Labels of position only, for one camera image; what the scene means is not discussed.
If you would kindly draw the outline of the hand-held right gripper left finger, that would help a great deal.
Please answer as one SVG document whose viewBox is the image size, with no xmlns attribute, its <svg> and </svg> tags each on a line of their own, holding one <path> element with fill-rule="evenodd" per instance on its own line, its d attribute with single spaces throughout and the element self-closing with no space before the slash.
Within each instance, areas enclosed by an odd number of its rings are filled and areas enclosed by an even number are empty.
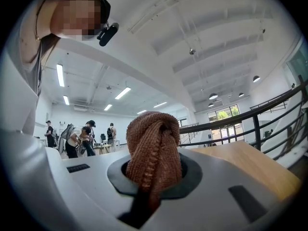
<svg viewBox="0 0 308 231">
<path fill-rule="evenodd" d="M 132 231 L 118 216 L 129 210 L 131 197 L 119 194 L 107 177 L 108 167 L 128 155 L 115 153 L 62 159 L 59 152 L 45 149 L 51 173 L 76 231 Z"/>
</svg>

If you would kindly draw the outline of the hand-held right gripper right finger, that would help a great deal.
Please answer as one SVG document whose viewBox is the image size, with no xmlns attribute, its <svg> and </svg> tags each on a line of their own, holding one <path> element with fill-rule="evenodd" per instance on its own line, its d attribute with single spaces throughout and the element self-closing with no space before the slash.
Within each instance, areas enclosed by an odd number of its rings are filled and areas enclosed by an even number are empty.
<svg viewBox="0 0 308 231">
<path fill-rule="evenodd" d="M 146 231 L 263 231 L 284 211 L 267 186 L 226 160 L 180 149 L 185 176 L 161 194 Z"/>
</svg>

